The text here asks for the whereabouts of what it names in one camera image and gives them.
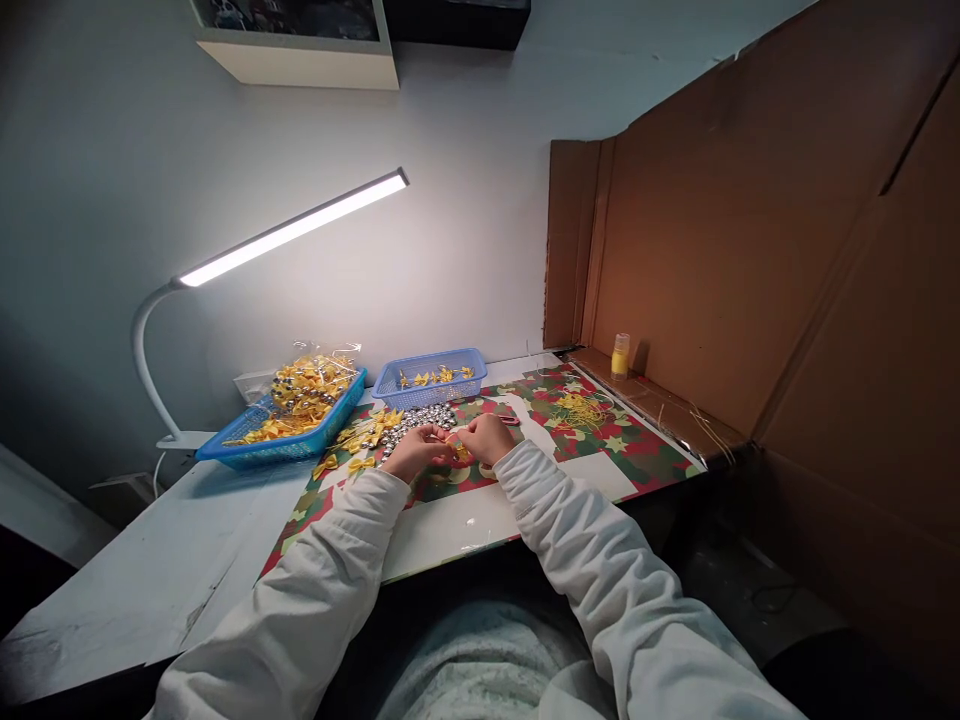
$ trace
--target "desk lamp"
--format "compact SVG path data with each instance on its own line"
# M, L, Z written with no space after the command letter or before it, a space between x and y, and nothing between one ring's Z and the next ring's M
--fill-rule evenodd
M233 268L239 267L245 262L270 252L274 248L278 248L284 243L288 243L311 230L316 230L321 225L326 225L328 222L348 215L354 210L359 210L365 205L385 198L387 195L392 195L397 192L397 190L402 190L409 184L406 176L403 174L403 168L398 168L388 175L368 182L366 185L361 185L323 205L318 205L312 210L307 210L305 213L291 218L285 223L270 228L266 232L262 232L256 237L252 237L200 263L192 270L177 275L169 283L159 290L154 291L143 301L137 310L137 314L133 317L133 359L137 366L137 374L140 376L140 381L147 391L147 396L157 409L157 413L159 413L167 429L170 430L170 434L157 443L158 448L163 450L197 450L207 440L212 438L215 433L181 430L173 421L166 406L160 399L160 395L157 393L157 388L153 384L153 378L150 377L150 370L147 368L147 358L143 351L143 334L147 325L147 318L150 316L153 308L157 306L157 303L167 297L167 295L172 295L178 290L200 287L205 282L213 280L213 278L233 270Z

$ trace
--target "white wall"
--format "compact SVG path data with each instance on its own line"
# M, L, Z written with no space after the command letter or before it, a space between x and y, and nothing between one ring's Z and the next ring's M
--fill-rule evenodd
M402 165L404 192L157 309L174 417L218 429L293 338L362 342L371 371L535 351L550 140L619 132L808 4L535 0L515 54L398 46L389 94L242 86L186 2L27 2L0 70L0 439L85 502L155 458L128 326L174 273Z

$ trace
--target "white sleeve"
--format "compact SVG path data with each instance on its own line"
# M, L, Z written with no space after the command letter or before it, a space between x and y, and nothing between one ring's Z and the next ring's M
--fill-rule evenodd
M529 440L494 472L523 541L570 600L621 718L803 717L597 490L578 489Z
M312 718L377 599L408 486L367 470L160 678L148 718Z

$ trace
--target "yellow bottle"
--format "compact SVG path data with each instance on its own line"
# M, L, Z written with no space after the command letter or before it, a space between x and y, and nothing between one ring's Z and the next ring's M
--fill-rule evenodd
M630 336L626 333L617 333L613 341L613 357L610 358L610 376L614 380L626 380L630 369L628 356L630 355Z

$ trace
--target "person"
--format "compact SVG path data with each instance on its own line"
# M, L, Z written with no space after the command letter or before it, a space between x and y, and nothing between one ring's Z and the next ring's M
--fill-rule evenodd
M458 435L493 466L586 644L502 602L456 611L428 633L380 718L802 718L597 490L531 441L514 446L495 415ZM446 439L417 428L357 478L213 635L170 665L147 717L312 718L373 609L408 485L452 457Z

